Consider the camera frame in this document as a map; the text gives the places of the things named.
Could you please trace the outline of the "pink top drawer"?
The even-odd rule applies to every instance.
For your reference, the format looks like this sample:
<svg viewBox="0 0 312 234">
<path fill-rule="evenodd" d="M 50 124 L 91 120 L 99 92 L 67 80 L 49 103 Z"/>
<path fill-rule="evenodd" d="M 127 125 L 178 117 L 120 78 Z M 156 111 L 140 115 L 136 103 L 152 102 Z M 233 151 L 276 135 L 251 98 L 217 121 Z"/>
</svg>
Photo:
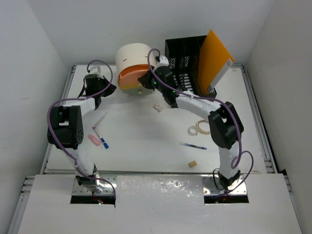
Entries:
<svg viewBox="0 0 312 234">
<path fill-rule="evenodd" d="M 125 68 L 118 75 L 120 89 L 132 89 L 140 86 L 138 78 L 145 75 L 149 68 L 147 64 L 133 65 Z"/>
</svg>

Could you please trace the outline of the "cream round drawer cabinet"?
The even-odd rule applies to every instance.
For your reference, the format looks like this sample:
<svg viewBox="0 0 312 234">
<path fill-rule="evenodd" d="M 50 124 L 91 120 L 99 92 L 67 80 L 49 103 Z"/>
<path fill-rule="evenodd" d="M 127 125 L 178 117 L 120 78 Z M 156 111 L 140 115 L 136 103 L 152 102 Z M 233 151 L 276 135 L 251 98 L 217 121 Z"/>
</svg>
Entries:
<svg viewBox="0 0 312 234">
<path fill-rule="evenodd" d="M 117 83 L 123 93 L 129 96 L 146 96 L 153 92 L 138 81 L 149 71 L 147 57 L 150 50 L 143 43 L 131 43 L 118 49 L 115 56 Z"/>
</svg>

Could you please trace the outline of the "black mesh file organizer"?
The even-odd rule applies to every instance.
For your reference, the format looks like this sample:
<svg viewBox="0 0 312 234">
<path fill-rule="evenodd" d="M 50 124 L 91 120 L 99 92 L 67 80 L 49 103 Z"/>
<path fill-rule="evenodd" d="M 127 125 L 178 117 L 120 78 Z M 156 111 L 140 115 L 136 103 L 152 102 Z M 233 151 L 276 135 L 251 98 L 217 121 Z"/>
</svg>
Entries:
<svg viewBox="0 0 312 234">
<path fill-rule="evenodd" d="M 200 48 L 205 36 L 165 40 L 165 56 L 174 74 L 176 83 L 200 97 L 215 98 L 217 92 L 212 89 L 209 94 L 200 90 L 197 75 Z"/>
</svg>

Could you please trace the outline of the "orange notebook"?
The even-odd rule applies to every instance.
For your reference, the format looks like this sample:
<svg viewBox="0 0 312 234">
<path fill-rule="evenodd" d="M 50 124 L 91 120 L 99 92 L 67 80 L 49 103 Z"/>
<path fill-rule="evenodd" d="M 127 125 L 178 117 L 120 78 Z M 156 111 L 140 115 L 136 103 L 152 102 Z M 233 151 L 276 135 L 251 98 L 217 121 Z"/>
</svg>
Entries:
<svg viewBox="0 0 312 234">
<path fill-rule="evenodd" d="M 203 95 L 208 95 L 234 63 L 234 58 L 213 30 L 199 51 L 197 81 Z"/>
</svg>

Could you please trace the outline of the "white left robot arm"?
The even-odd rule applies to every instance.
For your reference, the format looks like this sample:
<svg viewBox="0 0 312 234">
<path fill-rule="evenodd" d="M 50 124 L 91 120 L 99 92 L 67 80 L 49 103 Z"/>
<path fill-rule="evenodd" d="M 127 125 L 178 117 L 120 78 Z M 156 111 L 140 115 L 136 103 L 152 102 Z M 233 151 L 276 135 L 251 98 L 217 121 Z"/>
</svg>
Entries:
<svg viewBox="0 0 312 234">
<path fill-rule="evenodd" d="M 100 177 L 96 165 L 90 160 L 81 146 L 84 138 L 83 116 L 101 104 L 101 98 L 111 95 L 116 86 L 112 84 L 113 73 L 107 79 L 100 72 L 87 74 L 83 87 L 76 98 L 65 98 L 54 102 L 48 109 L 47 138 L 50 144 L 62 150 L 76 174 L 80 186 L 99 193 L 108 185 L 115 194 L 115 187 Z"/>
</svg>

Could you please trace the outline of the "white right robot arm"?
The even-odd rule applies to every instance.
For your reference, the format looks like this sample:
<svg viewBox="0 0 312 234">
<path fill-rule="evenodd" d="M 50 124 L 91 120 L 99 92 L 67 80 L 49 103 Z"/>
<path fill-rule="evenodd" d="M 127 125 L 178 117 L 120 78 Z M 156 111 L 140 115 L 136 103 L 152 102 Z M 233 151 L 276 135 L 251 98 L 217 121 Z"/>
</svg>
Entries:
<svg viewBox="0 0 312 234">
<path fill-rule="evenodd" d="M 138 82 L 146 89 L 161 92 L 173 108 L 184 109 L 208 121 L 212 140 L 219 147 L 219 182 L 225 190 L 228 189 L 240 177 L 238 164 L 244 131 L 233 104 L 193 94 L 176 82 L 168 66 L 149 70 L 138 78 Z"/>
</svg>

